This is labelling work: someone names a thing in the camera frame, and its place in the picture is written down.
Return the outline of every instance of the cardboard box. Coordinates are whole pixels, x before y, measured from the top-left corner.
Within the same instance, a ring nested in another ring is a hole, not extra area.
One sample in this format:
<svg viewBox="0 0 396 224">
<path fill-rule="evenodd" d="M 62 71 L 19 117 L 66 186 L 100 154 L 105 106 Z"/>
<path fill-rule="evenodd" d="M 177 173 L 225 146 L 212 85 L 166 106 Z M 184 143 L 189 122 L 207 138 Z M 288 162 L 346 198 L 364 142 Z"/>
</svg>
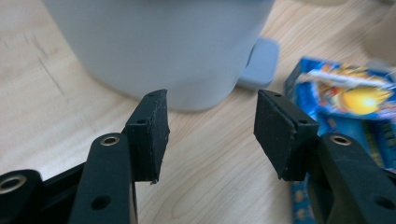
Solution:
<svg viewBox="0 0 396 224">
<path fill-rule="evenodd" d="M 390 74 L 302 58 L 285 82 L 285 95 L 319 123 L 318 134 L 358 140 L 378 166 L 396 168 L 396 85 Z M 316 223 L 305 182 L 291 184 L 294 223 Z"/>
</svg>

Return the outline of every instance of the light wood surface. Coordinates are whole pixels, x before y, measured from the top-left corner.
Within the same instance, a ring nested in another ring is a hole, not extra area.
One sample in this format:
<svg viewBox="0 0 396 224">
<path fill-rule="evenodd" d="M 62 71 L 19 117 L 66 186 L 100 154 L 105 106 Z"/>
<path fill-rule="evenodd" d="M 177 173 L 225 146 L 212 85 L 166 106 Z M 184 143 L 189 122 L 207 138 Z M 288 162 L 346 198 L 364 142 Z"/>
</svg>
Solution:
<svg viewBox="0 0 396 224">
<path fill-rule="evenodd" d="M 362 38 L 388 10 L 370 0 L 276 1 L 262 32 L 281 46 L 269 89 L 282 92 L 304 55 L 365 64 Z M 289 184 L 253 135 L 256 99 L 235 88 L 205 112 L 169 113 L 161 180 L 137 184 L 140 223 L 291 223 Z M 80 164 L 136 106 L 92 78 L 40 1 L 0 1 L 0 174 L 29 168 L 47 179 Z"/>
</svg>

